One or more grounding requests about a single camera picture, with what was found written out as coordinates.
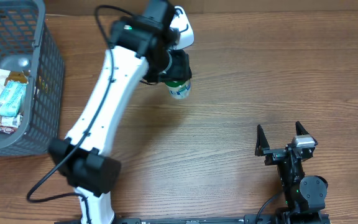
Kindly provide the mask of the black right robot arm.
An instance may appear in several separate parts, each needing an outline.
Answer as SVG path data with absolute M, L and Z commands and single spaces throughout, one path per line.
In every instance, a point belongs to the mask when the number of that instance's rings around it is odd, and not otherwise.
M 318 175 L 306 175 L 302 162 L 313 157 L 317 140 L 297 121 L 296 135 L 282 149 L 271 149 L 261 125 L 257 126 L 255 155 L 264 156 L 266 166 L 276 166 L 282 190 L 269 198 L 255 216 L 256 223 L 330 223 L 325 209 L 328 182 Z M 283 195 L 285 207 L 265 218 L 262 212 L 273 200 Z

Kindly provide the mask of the teal large tissue pack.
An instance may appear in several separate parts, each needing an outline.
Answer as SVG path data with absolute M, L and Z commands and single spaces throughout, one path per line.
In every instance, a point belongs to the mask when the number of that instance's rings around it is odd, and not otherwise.
M 9 81 L 0 94 L 0 115 L 16 117 L 25 97 L 26 83 Z

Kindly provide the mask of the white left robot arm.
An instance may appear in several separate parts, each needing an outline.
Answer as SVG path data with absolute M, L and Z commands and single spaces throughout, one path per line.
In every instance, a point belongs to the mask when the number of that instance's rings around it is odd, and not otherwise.
M 150 1 L 142 14 L 125 13 L 113 22 L 103 68 L 77 122 L 48 152 L 79 198 L 81 223 L 112 223 L 111 189 L 121 164 L 110 157 L 124 110 L 140 83 L 163 83 L 171 97 L 191 91 L 185 48 L 194 33 L 185 10 L 168 1 Z

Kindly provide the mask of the green lid white jar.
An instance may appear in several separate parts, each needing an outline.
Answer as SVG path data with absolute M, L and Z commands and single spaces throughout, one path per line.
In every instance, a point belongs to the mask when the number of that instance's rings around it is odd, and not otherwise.
M 169 95 L 174 99 L 182 100 L 190 95 L 190 80 L 165 82 L 165 85 L 168 88 Z

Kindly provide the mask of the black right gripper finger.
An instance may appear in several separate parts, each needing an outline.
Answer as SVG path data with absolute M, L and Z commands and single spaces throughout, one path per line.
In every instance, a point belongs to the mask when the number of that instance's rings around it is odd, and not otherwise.
M 297 136 L 309 135 L 309 132 L 303 127 L 303 125 L 299 121 L 295 123 L 295 127 Z
M 257 140 L 255 145 L 255 155 L 256 156 L 263 156 L 265 151 L 270 149 L 269 143 L 267 138 L 265 137 L 264 130 L 262 126 L 259 124 L 257 126 Z

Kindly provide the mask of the yellow oil bottle silver cap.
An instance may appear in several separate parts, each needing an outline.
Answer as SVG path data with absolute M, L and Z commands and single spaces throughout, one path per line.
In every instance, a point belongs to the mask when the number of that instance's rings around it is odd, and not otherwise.
M 27 83 L 30 77 L 30 60 L 26 57 L 17 58 L 11 63 L 8 80 Z

